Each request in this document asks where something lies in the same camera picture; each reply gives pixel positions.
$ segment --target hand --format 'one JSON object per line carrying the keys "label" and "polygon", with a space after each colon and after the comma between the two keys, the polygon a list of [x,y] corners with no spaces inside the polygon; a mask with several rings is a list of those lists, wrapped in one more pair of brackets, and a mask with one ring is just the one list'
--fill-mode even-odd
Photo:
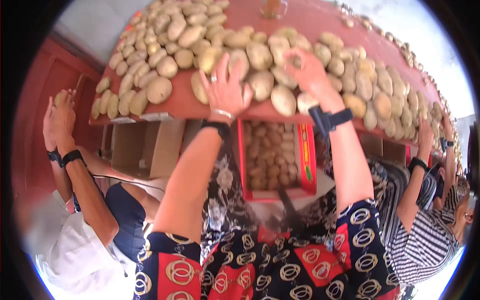
{"label": "hand", "polygon": [[428,156],[433,145],[433,130],[426,120],[419,116],[419,155]]}
{"label": "hand", "polygon": [[55,138],[53,137],[51,131],[51,123],[52,123],[52,112],[55,110],[53,106],[53,98],[50,96],[48,98],[48,106],[47,111],[45,112],[45,116],[43,116],[43,139],[45,140],[45,148],[47,151],[52,152],[57,148],[57,143],[55,143]]}
{"label": "hand", "polygon": [[[313,53],[293,48],[286,51],[283,56],[286,61],[285,71],[298,82],[301,90],[307,91],[319,100],[324,111],[335,113],[345,108],[342,98],[328,80],[324,66]],[[300,68],[291,63],[295,58],[300,59]]]}
{"label": "hand", "polygon": [[[212,77],[216,77],[216,81],[210,82],[203,71],[200,71],[200,78],[210,99],[210,109],[223,110],[236,117],[250,105],[253,92],[248,84],[244,84],[243,88],[241,86],[240,75],[243,61],[239,60],[228,76],[228,59],[229,55],[225,53],[212,71]],[[209,120],[226,122],[229,125],[233,122],[233,119],[214,111]]]}
{"label": "hand", "polygon": [[73,111],[73,98],[76,90],[62,90],[60,101],[53,110],[51,121],[51,132],[55,139],[59,153],[63,156],[75,149],[72,138],[73,126],[75,124],[75,112]]}
{"label": "hand", "polygon": [[450,122],[450,117],[448,114],[441,110],[442,113],[442,123],[444,125],[444,133],[445,133],[445,139],[449,142],[453,141],[453,131],[452,131],[452,123]]}

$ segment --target red wall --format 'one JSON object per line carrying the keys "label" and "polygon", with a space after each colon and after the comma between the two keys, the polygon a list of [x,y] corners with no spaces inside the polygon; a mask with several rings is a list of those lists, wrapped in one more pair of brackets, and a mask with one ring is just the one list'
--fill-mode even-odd
{"label": "red wall", "polygon": [[55,181],[47,158],[42,120],[48,97],[62,89],[77,89],[77,115],[73,137],[90,151],[102,144],[102,126],[90,126],[88,117],[101,74],[57,43],[47,38],[33,61],[25,80],[15,116],[12,135],[13,195],[37,186],[52,192]]}

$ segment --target striped shirt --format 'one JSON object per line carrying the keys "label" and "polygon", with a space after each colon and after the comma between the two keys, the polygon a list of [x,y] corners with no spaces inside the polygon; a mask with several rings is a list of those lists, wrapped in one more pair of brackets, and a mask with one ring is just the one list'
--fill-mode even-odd
{"label": "striped shirt", "polygon": [[419,208],[410,234],[400,224],[390,254],[401,284],[424,281],[443,270],[453,259],[460,245],[447,224],[455,220],[457,202],[456,188],[452,186],[441,211]]}

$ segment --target box of potatoes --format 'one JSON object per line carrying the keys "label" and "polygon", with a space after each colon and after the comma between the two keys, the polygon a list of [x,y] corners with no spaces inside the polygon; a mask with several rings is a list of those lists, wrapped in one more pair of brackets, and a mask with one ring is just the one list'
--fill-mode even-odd
{"label": "box of potatoes", "polygon": [[238,135],[246,201],[277,201],[279,185],[291,200],[316,195],[311,125],[238,120]]}

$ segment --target red box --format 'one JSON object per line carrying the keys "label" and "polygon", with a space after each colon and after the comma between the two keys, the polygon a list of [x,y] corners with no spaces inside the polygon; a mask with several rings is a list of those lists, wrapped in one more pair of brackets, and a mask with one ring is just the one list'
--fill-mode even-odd
{"label": "red box", "polygon": [[[313,138],[313,126],[297,124],[295,133],[295,157],[299,167],[300,187],[287,189],[287,195],[291,200],[315,196],[317,194],[317,166],[315,158],[315,141]],[[239,152],[240,152],[240,175],[245,201],[272,202],[278,201],[276,191],[250,191],[247,188],[245,146],[243,145],[242,120],[238,120]]]}

